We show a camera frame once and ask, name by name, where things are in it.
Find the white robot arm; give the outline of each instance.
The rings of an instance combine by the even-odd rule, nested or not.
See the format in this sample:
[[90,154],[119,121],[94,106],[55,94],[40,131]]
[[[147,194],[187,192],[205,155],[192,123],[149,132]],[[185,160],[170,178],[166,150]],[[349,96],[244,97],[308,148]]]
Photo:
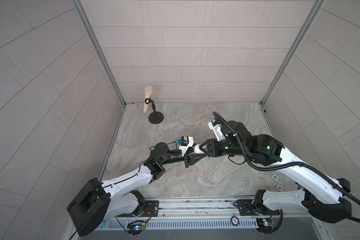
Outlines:
[[237,201],[246,210],[264,215],[279,209],[298,210],[330,223],[345,218],[360,222],[351,217],[351,204],[343,198],[343,195],[353,197],[349,194],[349,181],[320,173],[269,135],[252,136],[241,122],[226,122],[217,113],[213,114],[216,118],[208,126],[216,139],[195,144],[193,137],[183,136],[175,141],[178,145],[175,150],[169,150],[166,143],[160,142],[134,171],[103,182],[96,178],[87,182],[67,207],[79,236],[90,233],[105,219],[120,214],[141,214],[145,199],[135,189],[157,180],[165,172],[164,164],[184,161],[185,167],[189,167],[206,156],[223,155],[242,155],[252,168],[278,170],[303,187],[293,192],[258,190],[250,204],[241,205]]

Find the round sticker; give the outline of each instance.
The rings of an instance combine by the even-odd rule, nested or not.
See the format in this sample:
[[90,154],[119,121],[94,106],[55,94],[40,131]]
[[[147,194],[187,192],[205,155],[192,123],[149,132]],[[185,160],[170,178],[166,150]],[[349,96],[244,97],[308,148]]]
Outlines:
[[231,217],[231,224],[233,226],[238,226],[239,225],[239,219],[236,216],[232,216]]

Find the wire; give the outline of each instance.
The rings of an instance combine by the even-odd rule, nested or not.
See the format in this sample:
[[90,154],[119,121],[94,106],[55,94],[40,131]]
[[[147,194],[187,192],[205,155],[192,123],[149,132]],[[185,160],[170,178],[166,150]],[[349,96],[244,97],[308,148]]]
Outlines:
[[156,145],[156,146],[168,145],[168,144],[175,143],[175,142],[177,143],[177,140],[176,140],[176,141],[173,141],[173,142],[169,142],[169,143],[158,144],[158,145]]
[[77,233],[77,230],[72,234],[72,236],[69,238],[69,240],[71,240],[76,233]]
[[108,186],[105,186],[105,187],[103,187],[103,189],[106,188],[106,187],[109,187],[109,186],[112,186],[112,185],[116,185],[116,184],[118,184],[118,183],[121,183],[121,182],[124,182],[124,181],[126,181],[126,180],[128,180],[128,179],[133,178],[134,176],[136,176],[137,174],[139,174],[141,165],[142,165],[145,161],[147,161],[148,159],[149,159],[149,158],[145,159],[144,161],[142,161],[142,162],[139,164],[139,170],[137,171],[137,173],[136,173],[135,175],[133,175],[133,176],[131,176],[131,177],[129,177],[129,178],[126,178],[126,179],[124,179],[124,180],[121,180],[120,182],[116,182],[116,183],[110,184],[110,185],[108,185]]
[[[270,172],[270,171],[281,170],[281,169],[284,169],[284,168],[287,168],[287,167],[293,167],[293,166],[305,167],[305,168],[313,171],[314,173],[316,173],[320,177],[322,177],[324,180],[326,180],[334,189],[338,190],[339,192],[341,192],[345,196],[349,197],[352,201],[354,201],[355,203],[360,205],[360,200],[359,199],[357,199],[355,196],[353,196],[352,194],[350,194],[349,192],[344,190],[341,186],[339,186],[334,181],[332,181],[329,177],[327,177],[327,175],[323,174],[322,172],[320,172],[316,168],[312,167],[311,165],[306,164],[305,162],[289,162],[289,163],[282,164],[282,165],[279,165],[279,166],[274,166],[274,167],[259,167],[259,166],[254,165],[251,161],[249,161],[248,155],[245,152],[245,149],[244,149],[244,147],[243,147],[243,145],[242,145],[242,143],[240,141],[240,138],[239,138],[237,132],[218,113],[213,112],[212,114],[216,118],[218,118],[221,121],[221,123],[225,124],[231,130],[231,132],[234,133],[234,135],[236,134],[235,138],[236,138],[236,140],[237,140],[237,142],[238,142],[238,144],[240,146],[241,153],[243,154],[243,157],[247,161],[248,165],[250,167],[252,167],[253,169],[258,170],[258,171],[262,171],[262,172]],[[281,224],[282,219],[283,219],[283,215],[281,214],[279,224]],[[360,223],[360,218],[348,217],[348,219]]]
[[123,227],[123,225],[121,225],[121,223],[119,222],[119,220],[117,219],[117,216],[115,216],[116,220],[118,221],[118,223],[120,224],[120,226],[124,229],[124,231],[129,235],[129,232],[127,232],[127,230],[125,230],[125,228]]
[[237,165],[242,165],[243,163],[245,163],[245,160],[244,160],[244,162],[242,162],[242,163],[237,163],[237,162],[234,162],[234,161],[232,161],[229,157],[234,157],[234,155],[228,155],[228,159],[229,159],[229,161],[233,162],[234,164],[237,164]]

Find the ventilation grille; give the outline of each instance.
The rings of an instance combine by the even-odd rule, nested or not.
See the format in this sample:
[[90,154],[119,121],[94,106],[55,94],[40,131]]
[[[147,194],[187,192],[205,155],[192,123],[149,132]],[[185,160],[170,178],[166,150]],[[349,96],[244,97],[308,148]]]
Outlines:
[[152,219],[147,223],[146,229],[216,229],[216,228],[259,228],[256,219],[242,220],[239,225],[232,225],[228,218],[217,219]]

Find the black cable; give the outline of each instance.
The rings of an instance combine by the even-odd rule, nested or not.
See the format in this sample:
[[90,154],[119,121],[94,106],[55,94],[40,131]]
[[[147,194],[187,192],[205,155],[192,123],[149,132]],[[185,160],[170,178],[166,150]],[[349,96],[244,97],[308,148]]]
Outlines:
[[244,162],[242,162],[242,163],[237,163],[237,162],[234,162],[234,161],[232,161],[229,157],[234,157],[234,155],[228,155],[228,159],[229,159],[229,161],[233,162],[234,164],[237,164],[237,165],[242,165],[243,163],[245,163],[245,160],[244,160]]
[[116,220],[118,221],[118,223],[120,224],[120,226],[124,229],[124,231],[129,235],[129,232],[127,232],[127,230],[125,230],[125,228],[123,227],[123,225],[121,225],[121,223],[119,222],[119,220],[117,219],[117,216],[115,216]]
[[276,231],[280,228],[281,223],[283,222],[283,210],[280,209],[279,211],[280,211],[280,220],[279,220],[278,224],[276,225],[276,227],[273,228],[273,229],[271,229],[271,230],[268,231],[268,232],[260,232],[260,233],[269,234],[269,233],[276,232]]
[[[320,177],[322,177],[324,180],[326,180],[334,189],[340,191],[342,194],[344,194],[345,196],[349,197],[352,201],[354,201],[355,203],[357,203],[358,205],[360,205],[360,200],[357,199],[355,196],[353,196],[352,194],[350,194],[349,192],[347,192],[346,190],[344,190],[341,186],[339,186],[338,184],[336,184],[334,181],[332,181],[329,177],[327,177],[325,174],[323,174],[322,172],[320,172],[319,170],[317,170],[316,168],[312,167],[311,165],[306,164],[305,162],[289,162],[286,164],[282,164],[279,166],[274,166],[274,167],[258,167],[255,166],[251,161],[249,161],[247,154],[244,151],[244,147],[240,141],[240,138],[237,134],[237,132],[227,123],[227,121],[225,121],[225,119],[223,117],[221,117],[218,113],[213,112],[212,113],[216,118],[218,118],[221,123],[226,124],[226,126],[231,130],[231,132],[233,133],[233,135],[235,135],[235,138],[237,140],[237,142],[239,143],[240,146],[240,150],[241,153],[243,154],[244,159],[247,161],[248,165],[250,167],[252,167],[255,170],[258,171],[262,171],[262,172],[270,172],[270,171],[275,171],[275,170],[281,170],[287,167],[292,167],[292,166],[300,166],[300,167],[305,167],[311,171],[313,171],[314,173],[316,173],[317,175],[319,175]],[[356,217],[348,217],[349,220],[355,221],[355,222],[359,222],[360,223],[360,218],[356,218]]]
[[68,240],[71,240],[76,233],[77,233],[77,230],[72,234],[72,236]]

